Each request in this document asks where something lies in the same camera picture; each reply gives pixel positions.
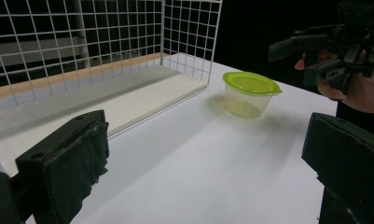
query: white surface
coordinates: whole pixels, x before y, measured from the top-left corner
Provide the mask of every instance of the white surface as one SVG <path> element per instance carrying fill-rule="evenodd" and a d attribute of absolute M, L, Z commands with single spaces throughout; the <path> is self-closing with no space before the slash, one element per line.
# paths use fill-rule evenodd
<path fill-rule="evenodd" d="M 0 162 L 13 176 L 15 159 L 81 114 L 103 109 L 108 135 L 124 130 L 197 91 L 207 83 L 155 66 L 77 90 L 0 110 Z"/>
<path fill-rule="evenodd" d="M 324 187 L 301 151 L 312 112 L 336 103 L 279 83 L 260 118 L 240 119 L 222 106 L 228 71 L 215 64 L 207 91 L 111 138 L 72 223 L 318 223 Z"/>

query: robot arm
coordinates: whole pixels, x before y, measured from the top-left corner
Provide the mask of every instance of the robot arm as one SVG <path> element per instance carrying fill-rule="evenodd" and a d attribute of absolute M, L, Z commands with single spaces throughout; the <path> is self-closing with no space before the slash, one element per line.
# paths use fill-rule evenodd
<path fill-rule="evenodd" d="M 20 155 L 19 172 L 0 172 L 0 224 L 67 224 L 106 173 L 108 122 L 104 111 L 75 117 Z"/>
<path fill-rule="evenodd" d="M 374 74 L 374 0 L 344 0 L 338 4 L 339 24 L 311 27 L 296 31 L 287 40 L 269 46 L 269 62 L 281 60 L 295 52 L 305 52 L 303 83 L 314 86 L 328 81 L 347 94 L 350 78 L 362 73 Z M 337 54 L 338 58 L 317 62 L 321 49 Z M 367 60 L 358 62 L 361 51 Z"/>

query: wire grid panel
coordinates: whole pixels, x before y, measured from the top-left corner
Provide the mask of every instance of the wire grid panel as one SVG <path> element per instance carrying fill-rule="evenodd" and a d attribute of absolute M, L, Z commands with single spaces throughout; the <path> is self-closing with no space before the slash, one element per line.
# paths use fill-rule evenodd
<path fill-rule="evenodd" d="M 208 81 L 220 5 L 0 0 L 0 109 L 160 64 Z"/>
<path fill-rule="evenodd" d="M 163 65 L 208 82 L 222 1 L 165 1 Z"/>

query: person's hand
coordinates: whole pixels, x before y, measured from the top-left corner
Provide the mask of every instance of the person's hand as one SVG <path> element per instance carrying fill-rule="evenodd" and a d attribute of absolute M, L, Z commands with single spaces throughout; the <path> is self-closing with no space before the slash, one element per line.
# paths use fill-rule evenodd
<path fill-rule="evenodd" d="M 305 54 L 295 64 L 297 70 L 303 70 Z M 318 62 L 336 58 L 337 55 L 327 50 L 322 50 L 319 54 Z M 360 54 L 358 62 L 363 62 L 367 55 L 365 52 Z M 374 114 L 374 75 L 372 77 L 363 77 L 362 74 L 352 75 L 347 96 L 342 91 L 332 88 L 328 82 L 322 82 L 318 86 L 318 91 L 325 97 L 333 100 L 341 100 L 351 108 L 365 113 Z"/>

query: black mechanical part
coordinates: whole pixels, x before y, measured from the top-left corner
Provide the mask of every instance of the black mechanical part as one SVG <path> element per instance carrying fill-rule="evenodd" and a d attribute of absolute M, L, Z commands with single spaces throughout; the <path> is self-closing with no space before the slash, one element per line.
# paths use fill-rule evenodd
<path fill-rule="evenodd" d="M 320 224 L 374 224 L 374 134 L 313 113 L 302 159 L 325 186 Z"/>
<path fill-rule="evenodd" d="M 21 223 L 34 215 L 37 224 L 66 224 L 76 216 L 109 156 L 108 123 L 103 110 L 71 119 L 20 155 L 19 173 L 0 173 L 0 224 Z"/>
<path fill-rule="evenodd" d="M 269 62 L 305 52 L 304 85 L 327 81 L 344 94 L 353 75 L 362 73 L 364 77 L 371 77 L 374 74 L 374 0 L 344 0 L 337 10 L 339 24 L 296 31 L 289 39 L 270 45 Z M 323 49 L 338 57 L 318 62 Z M 367 59 L 360 62 L 359 54 L 363 50 Z"/>

